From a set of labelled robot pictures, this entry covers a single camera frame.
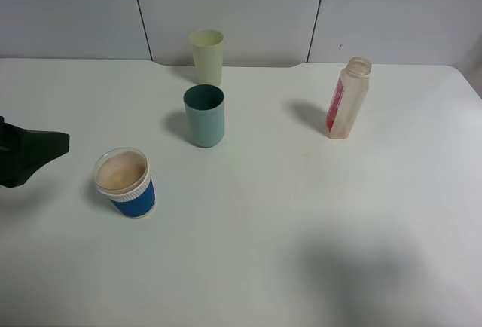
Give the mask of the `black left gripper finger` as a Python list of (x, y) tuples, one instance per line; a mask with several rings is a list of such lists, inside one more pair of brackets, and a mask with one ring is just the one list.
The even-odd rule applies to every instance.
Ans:
[(27, 130), (1, 116), (1, 185), (15, 188), (44, 165), (69, 152), (67, 133)]

